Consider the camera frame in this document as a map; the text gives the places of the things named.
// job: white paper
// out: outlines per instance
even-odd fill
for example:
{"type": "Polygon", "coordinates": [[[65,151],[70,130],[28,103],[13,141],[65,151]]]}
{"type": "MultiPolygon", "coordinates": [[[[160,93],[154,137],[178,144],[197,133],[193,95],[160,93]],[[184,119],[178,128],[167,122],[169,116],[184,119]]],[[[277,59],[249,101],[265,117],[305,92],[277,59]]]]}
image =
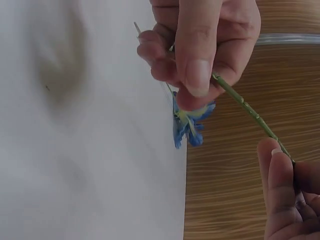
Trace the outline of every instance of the white paper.
{"type": "Polygon", "coordinates": [[[183,239],[186,143],[133,21],[148,0],[0,1],[1,240],[183,239]]]}

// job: hand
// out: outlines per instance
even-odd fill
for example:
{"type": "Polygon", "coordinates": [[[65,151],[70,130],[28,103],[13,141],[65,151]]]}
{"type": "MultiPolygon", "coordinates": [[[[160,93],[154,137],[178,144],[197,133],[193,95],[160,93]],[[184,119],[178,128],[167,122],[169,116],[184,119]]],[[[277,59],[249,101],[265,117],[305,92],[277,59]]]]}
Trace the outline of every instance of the hand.
{"type": "Polygon", "coordinates": [[[270,138],[257,148],[267,211],[264,239],[319,240],[320,162],[297,162],[293,169],[279,149],[270,138]]]}
{"type": "Polygon", "coordinates": [[[259,37],[255,0],[150,0],[157,24],[139,36],[139,56],[152,76],[179,87],[184,110],[203,107],[223,89],[210,84],[212,70],[230,85],[241,77],[259,37]],[[175,42],[175,56],[168,53],[175,42]]]}

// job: clear plastic tube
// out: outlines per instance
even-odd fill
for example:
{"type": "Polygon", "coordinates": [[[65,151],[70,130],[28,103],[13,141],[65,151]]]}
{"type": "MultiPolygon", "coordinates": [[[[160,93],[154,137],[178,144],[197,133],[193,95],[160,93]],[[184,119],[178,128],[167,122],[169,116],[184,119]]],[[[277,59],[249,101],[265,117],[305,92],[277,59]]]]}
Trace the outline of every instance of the clear plastic tube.
{"type": "Polygon", "coordinates": [[[265,33],[260,34],[256,46],[288,44],[320,44],[320,34],[265,33]]]}

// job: flower stem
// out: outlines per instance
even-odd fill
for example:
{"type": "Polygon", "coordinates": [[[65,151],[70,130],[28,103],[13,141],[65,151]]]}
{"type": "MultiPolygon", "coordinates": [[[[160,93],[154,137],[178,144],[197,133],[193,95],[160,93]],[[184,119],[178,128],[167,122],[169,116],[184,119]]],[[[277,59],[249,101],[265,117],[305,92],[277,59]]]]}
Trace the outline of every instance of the flower stem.
{"type": "Polygon", "coordinates": [[[295,165],[295,161],[290,156],[289,152],[287,151],[285,146],[281,143],[277,135],[274,134],[274,132],[270,129],[270,127],[266,124],[266,122],[260,117],[260,115],[247,102],[245,102],[244,98],[240,96],[228,83],[226,83],[226,81],[222,77],[216,74],[212,74],[212,77],[225,90],[225,92],[229,94],[238,104],[240,104],[243,107],[243,109],[256,121],[256,123],[261,128],[263,128],[265,133],[270,138],[275,139],[279,143],[281,150],[289,156],[289,158],[292,161],[292,164],[295,165]]]}

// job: wood grain surface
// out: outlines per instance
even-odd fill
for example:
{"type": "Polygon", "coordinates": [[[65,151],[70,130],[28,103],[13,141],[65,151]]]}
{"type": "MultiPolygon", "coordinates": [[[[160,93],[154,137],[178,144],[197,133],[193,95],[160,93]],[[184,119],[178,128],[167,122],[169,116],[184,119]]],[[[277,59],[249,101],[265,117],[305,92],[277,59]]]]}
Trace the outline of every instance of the wood grain surface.
{"type": "MultiPolygon", "coordinates": [[[[278,2],[259,1],[264,33],[320,33],[318,0],[278,2]]],[[[235,87],[296,161],[320,160],[319,66],[320,46],[259,46],[235,87]]],[[[204,145],[188,148],[184,239],[263,239],[264,132],[226,94],[204,124],[204,145]]]]}

